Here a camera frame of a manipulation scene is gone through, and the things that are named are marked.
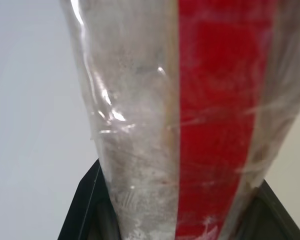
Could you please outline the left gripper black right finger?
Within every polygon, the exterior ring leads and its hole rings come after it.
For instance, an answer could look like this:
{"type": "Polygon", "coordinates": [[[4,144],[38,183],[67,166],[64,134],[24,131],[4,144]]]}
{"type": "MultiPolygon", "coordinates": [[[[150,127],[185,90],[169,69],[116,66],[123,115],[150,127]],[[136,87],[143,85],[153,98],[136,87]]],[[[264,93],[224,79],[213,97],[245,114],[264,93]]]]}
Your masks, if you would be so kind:
{"type": "Polygon", "coordinates": [[[236,240],[300,240],[299,227],[266,181],[247,208],[236,240]]]}

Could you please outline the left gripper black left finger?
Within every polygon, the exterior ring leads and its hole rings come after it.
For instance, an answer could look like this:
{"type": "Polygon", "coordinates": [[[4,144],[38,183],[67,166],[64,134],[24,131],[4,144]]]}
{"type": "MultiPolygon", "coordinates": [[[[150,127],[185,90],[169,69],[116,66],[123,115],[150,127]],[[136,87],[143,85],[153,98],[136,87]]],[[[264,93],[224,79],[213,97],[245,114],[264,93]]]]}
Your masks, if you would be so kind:
{"type": "Polygon", "coordinates": [[[80,180],[57,240],[122,240],[99,160],[80,180]]]}

